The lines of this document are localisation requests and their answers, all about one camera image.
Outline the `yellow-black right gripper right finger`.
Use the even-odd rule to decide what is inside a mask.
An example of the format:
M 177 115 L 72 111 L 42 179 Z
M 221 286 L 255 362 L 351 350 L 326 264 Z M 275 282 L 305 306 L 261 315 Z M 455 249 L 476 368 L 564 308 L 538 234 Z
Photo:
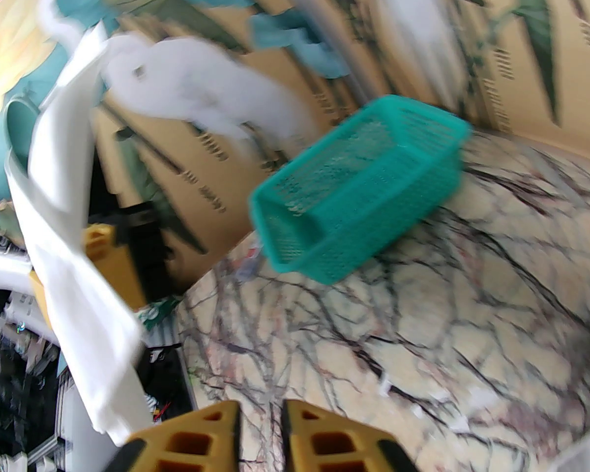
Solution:
M 416 472 L 389 432 L 301 400 L 281 409 L 282 448 L 288 472 Z

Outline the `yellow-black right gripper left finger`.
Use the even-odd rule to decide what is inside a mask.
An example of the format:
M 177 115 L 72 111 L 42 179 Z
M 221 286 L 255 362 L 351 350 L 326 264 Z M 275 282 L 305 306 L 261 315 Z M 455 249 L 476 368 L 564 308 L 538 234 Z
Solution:
M 234 400 L 187 412 L 133 434 L 107 472 L 238 472 L 241 407 Z

